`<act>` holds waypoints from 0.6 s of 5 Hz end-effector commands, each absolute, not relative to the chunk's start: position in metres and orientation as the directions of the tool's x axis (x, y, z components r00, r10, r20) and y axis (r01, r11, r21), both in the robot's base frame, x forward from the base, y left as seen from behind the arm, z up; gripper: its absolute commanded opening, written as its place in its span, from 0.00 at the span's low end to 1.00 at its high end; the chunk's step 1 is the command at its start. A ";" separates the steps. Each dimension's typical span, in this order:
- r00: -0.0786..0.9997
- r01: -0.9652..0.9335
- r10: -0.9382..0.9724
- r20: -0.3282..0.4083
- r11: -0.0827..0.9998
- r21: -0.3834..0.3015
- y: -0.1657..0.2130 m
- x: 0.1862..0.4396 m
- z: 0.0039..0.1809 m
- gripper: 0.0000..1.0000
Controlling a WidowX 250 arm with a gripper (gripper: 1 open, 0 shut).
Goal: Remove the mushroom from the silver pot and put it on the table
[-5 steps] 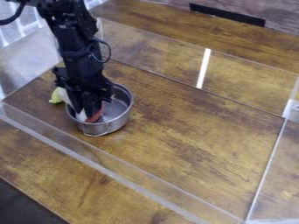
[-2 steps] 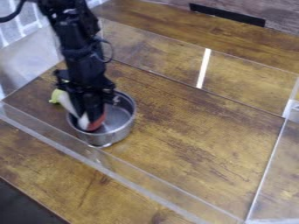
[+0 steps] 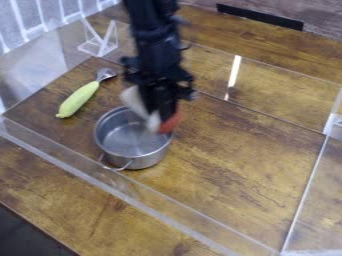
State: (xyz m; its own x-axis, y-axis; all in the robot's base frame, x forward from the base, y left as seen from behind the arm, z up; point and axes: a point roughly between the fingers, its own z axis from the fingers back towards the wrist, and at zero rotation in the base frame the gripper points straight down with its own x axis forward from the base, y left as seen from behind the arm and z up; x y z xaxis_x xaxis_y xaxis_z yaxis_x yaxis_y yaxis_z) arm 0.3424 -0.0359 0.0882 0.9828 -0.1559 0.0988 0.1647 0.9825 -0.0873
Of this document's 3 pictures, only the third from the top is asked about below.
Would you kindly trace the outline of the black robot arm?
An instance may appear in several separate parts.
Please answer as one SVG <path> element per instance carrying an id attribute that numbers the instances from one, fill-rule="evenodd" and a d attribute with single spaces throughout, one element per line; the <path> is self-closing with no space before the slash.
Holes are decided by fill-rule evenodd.
<path id="1" fill-rule="evenodd" d="M 193 81 L 181 67 L 179 25 L 187 24 L 175 13 L 177 0 L 122 0 L 129 18 L 129 32 L 134 43 L 134 56 L 124 56 L 124 79 L 133 84 L 122 99 L 133 96 L 141 104 L 134 111 L 147 118 L 156 116 L 161 123 L 177 113 L 177 101 L 192 92 L 180 89 L 179 82 Z"/>

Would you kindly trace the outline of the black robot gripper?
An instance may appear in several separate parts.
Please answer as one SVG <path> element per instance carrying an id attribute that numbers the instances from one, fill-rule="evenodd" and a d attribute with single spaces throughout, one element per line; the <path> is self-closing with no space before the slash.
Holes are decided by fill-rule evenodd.
<path id="1" fill-rule="evenodd" d="M 124 79 L 140 86 L 139 94 L 148 115 L 160 115 L 165 122 L 176 113 L 177 98 L 193 99 L 193 76 L 180 66 L 181 47 L 179 34 L 167 32 L 159 37 L 134 37 L 137 55 L 122 56 Z M 160 92 L 157 86 L 172 86 L 173 92 Z"/>

